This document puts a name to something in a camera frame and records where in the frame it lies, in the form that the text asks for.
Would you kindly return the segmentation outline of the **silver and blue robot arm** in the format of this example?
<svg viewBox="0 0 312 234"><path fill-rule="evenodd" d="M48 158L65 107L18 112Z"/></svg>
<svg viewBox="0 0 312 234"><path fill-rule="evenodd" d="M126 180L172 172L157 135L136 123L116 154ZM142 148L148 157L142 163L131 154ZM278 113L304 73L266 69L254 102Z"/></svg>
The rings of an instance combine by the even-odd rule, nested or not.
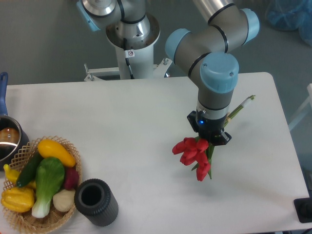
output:
<svg viewBox="0 0 312 234"><path fill-rule="evenodd" d="M226 114L238 81L239 65L231 51L259 32L259 19L231 0L196 0L207 28L194 34L172 32L165 43L168 58L198 87L196 110L188 121L199 136L214 146L227 144ZM92 30L104 30L115 47L121 79L151 78L158 21L143 0L80 0L78 9Z"/></svg>

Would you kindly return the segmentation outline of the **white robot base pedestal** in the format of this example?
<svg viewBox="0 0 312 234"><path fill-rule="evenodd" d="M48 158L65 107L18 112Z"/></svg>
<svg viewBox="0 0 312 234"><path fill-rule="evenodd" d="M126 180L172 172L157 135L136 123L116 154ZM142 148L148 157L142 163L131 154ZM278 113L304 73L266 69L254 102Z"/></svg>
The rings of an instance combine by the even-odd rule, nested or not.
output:
<svg viewBox="0 0 312 234"><path fill-rule="evenodd" d="M88 69L85 64L85 81L98 81L100 77L119 75L120 79L144 79L168 77L167 70L173 63L164 57L154 64L154 44L159 39L160 27L157 22L146 20L135 24L119 21L106 27L108 41L114 46L117 68Z"/></svg>

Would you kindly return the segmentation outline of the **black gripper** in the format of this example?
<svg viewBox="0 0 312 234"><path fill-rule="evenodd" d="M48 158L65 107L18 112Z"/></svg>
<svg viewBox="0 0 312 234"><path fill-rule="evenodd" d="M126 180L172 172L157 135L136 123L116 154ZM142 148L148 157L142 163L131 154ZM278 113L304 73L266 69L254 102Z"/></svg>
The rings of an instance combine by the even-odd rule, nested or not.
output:
<svg viewBox="0 0 312 234"><path fill-rule="evenodd" d="M226 116L220 119L209 119L202 111L192 111L187 115L192 129L213 146L226 145L231 135L224 131Z"/></svg>

